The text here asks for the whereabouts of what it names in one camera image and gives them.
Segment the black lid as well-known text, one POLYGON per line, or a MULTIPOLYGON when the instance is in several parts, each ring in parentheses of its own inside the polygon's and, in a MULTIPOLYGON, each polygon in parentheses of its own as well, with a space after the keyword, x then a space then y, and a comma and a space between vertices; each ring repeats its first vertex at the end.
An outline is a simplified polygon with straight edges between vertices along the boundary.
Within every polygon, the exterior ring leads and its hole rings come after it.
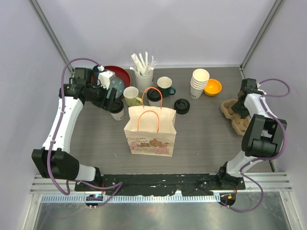
POLYGON ((162 99, 161 93, 156 88, 150 88, 147 93, 147 99, 152 102, 157 102, 162 99))
POLYGON ((110 113, 117 114, 124 109, 124 104, 120 99, 115 99, 110 107, 110 113))

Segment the brown cardboard cup carrier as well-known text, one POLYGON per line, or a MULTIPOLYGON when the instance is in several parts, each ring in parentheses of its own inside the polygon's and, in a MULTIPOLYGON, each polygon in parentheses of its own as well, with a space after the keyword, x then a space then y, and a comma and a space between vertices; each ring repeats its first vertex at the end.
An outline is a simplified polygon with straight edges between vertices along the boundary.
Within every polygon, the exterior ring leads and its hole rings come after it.
POLYGON ((247 116, 246 118, 241 118, 241 116, 239 114, 236 114, 233 110, 232 110, 232 106, 237 102, 237 99, 229 99, 224 101, 221 104, 221 111, 223 112, 223 114, 225 115, 225 117, 229 120, 231 120, 231 125, 233 127, 233 129, 235 130, 235 132, 240 135, 240 136, 244 136, 250 121, 251 121, 251 117, 247 116))

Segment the white paper cup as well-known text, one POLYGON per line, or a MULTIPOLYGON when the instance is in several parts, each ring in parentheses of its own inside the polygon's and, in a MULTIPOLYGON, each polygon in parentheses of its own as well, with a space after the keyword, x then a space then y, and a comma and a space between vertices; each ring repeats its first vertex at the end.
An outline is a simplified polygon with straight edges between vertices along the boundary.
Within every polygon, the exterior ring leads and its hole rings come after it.
POLYGON ((162 99, 160 99, 159 101, 152 101, 148 99, 148 102, 150 106, 154 106, 154 107, 161 107, 162 105, 162 99))
POLYGON ((120 121, 123 119, 124 117, 124 109, 120 110, 120 111, 116 111, 116 112, 110 112, 112 117, 117 120, 120 121))

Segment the printed paper takeout bag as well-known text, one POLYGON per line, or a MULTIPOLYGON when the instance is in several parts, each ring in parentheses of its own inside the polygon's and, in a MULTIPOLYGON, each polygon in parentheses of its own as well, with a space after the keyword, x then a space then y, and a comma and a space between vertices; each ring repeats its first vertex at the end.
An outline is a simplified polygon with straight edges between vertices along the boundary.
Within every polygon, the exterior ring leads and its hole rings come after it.
POLYGON ((124 133, 132 154, 172 157, 176 110, 157 106, 132 106, 124 133))

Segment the stack of black cup lids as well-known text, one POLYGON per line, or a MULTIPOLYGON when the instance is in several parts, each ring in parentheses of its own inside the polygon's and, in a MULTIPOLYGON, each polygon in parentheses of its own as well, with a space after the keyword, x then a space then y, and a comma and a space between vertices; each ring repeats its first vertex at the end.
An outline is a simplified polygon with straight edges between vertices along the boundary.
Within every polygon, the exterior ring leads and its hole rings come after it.
POLYGON ((190 103, 186 99, 178 99, 174 103, 174 110, 177 114, 184 115, 189 112, 190 103))

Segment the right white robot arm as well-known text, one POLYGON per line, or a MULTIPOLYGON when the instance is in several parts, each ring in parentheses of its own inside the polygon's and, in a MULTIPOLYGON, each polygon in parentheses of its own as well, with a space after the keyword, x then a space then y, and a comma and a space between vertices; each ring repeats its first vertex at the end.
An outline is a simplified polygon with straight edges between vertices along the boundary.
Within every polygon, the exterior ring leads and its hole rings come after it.
POLYGON ((287 122, 277 118, 266 103, 268 94, 259 89, 255 79, 243 79, 237 100, 221 104, 221 110, 238 134, 242 134, 241 151, 220 167, 217 185, 222 189, 238 186, 243 173, 254 164, 277 158, 285 142, 287 122))

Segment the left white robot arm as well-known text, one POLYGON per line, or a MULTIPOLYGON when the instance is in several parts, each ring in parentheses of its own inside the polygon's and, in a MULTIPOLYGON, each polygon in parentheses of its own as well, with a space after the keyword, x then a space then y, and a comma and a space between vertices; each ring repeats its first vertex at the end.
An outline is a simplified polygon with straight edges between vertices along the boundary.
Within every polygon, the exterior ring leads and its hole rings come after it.
POLYGON ((71 137, 76 120, 86 102, 106 111, 115 109, 115 73, 103 66, 95 69, 75 68, 69 83, 62 83, 59 106, 48 138, 40 149, 34 149, 32 160, 43 178, 84 181, 91 191, 101 188, 97 167, 85 166, 70 155, 71 137))

